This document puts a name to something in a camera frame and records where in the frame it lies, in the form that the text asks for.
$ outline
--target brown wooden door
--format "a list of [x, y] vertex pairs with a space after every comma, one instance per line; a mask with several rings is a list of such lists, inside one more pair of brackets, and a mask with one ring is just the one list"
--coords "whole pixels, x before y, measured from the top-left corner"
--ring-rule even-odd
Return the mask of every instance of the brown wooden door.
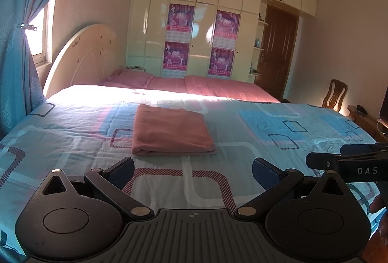
[[263, 35], [255, 84], [279, 101], [282, 100], [294, 50], [298, 17], [267, 6], [265, 21], [269, 24]]

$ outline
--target purple poster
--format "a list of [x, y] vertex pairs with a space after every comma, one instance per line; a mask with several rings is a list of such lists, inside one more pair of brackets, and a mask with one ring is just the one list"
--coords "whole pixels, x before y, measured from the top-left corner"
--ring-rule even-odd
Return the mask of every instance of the purple poster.
[[164, 45], [163, 69], [186, 71], [190, 44], [167, 41]]
[[212, 47], [209, 75], [230, 77], [233, 64], [233, 49]]
[[170, 4], [167, 31], [191, 33], [194, 6]]
[[239, 29], [240, 15], [237, 13], [217, 11], [216, 26], [214, 37], [224, 39], [237, 39]]

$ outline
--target poster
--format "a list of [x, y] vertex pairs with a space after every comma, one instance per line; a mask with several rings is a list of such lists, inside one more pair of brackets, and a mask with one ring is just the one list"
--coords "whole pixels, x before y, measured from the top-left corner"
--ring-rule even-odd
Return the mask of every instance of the poster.
[[194, 6], [170, 4], [162, 77], [183, 78], [186, 75], [193, 19]]
[[167, 31], [191, 33], [194, 6], [170, 4]]
[[239, 14], [217, 11], [208, 77], [230, 78], [239, 23]]
[[232, 71], [234, 50], [212, 47], [209, 75], [230, 77]]
[[186, 71], [189, 48], [188, 43], [167, 41], [164, 47], [163, 69]]

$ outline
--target corner shelf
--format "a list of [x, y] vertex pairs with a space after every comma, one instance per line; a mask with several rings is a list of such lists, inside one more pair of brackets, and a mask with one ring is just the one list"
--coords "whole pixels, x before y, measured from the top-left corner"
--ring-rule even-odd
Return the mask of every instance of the corner shelf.
[[261, 20], [258, 20], [257, 23], [258, 23], [258, 24], [263, 24], [263, 25], [269, 25], [267, 22], [264, 22], [264, 21], [261, 21]]

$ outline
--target hand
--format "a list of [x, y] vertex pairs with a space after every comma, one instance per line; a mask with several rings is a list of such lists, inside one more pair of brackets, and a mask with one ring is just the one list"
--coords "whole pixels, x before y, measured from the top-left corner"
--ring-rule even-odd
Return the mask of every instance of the hand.
[[[371, 213], [377, 213], [380, 209], [384, 208], [385, 204], [383, 201], [383, 197], [380, 195], [377, 195], [371, 205], [369, 206], [369, 210]], [[381, 217], [379, 222], [379, 233], [381, 237], [382, 243], [385, 244], [385, 246], [388, 245], [388, 215], [387, 212]]]

